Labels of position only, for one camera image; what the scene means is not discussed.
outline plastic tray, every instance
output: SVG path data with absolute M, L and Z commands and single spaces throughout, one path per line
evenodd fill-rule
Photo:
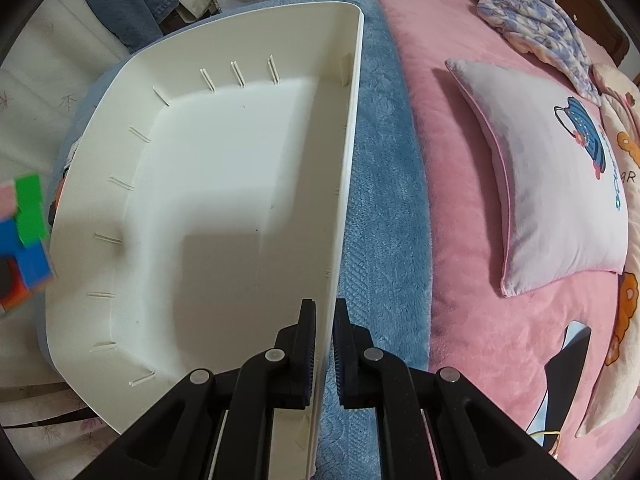
M 341 2 L 215 20 L 137 53 L 100 101 L 56 213 L 46 327 L 117 431 L 190 370 L 269 348 L 312 298 L 313 404 L 276 413 L 270 476 L 313 473 L 362 23 Z

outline white pillow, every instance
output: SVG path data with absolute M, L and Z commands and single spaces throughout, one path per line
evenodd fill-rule
M 600 120 L 554 81 L 466 60 L 449 59 L 447 68 L 492 149 L 503 294 L 582 270 L 621 272 L 626 202 Z

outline pink plush bedspread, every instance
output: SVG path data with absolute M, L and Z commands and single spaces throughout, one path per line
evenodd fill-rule
M 591 479 L 640 422 L 635 399 L 626 416 L 575 437 L 607 354 L 617 277 L 583 272 L 516 298 L 500 296 L 502 231 L 490 150 L 444 62 L 449 57 L 492 62 L 553 78 L 567 88 L 569 81 L 533 55 L 513 50 L 478 17 L 471 0 L 380 3 L 398 45 L 428 182 L 431 368 L 459 368 L 526 428 L 545 393 L 544 366 L 561 348 L 565 327 L 572 320 L 591 327 L 587 361 L 559 447 L 560 462 L 580 480 Z M 591 38 L 587 43 L 594 60 L 610 62 L 602 47 Z

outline pillow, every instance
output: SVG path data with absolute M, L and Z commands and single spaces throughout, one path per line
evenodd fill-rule
M 625 131 L 637 142 L 640 140 L 640 90 L 620 70 L 606 63 L 596 63 L 592 70 L 598 90 L 615 98 L 624 110 L 620 112 L 615 107 Z
M 492 149 L 502 293 L 516 296 L 582 270 L 622 271 L 626 203 L 599 121 L 554 81 L 465 60 L 446 65 Z
M 629 244 L 625 270 L 620 278 L 618 315 L 609 352 L 578 436 L 624 415 L 640 383 L 640 315 L 634 316 L 640 280 L 640 148 L 625 131 L 607 100 L 602 101 L 600 114 L 622 172 L 629 217 Z

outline floral print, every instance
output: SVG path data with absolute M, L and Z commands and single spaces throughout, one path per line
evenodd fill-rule
M 581 97 L 600 105 L 591 60 L 571 18 L 555 0 L 477 0 L 478 15 L 517 51 L 532 52 L 565 74 Z

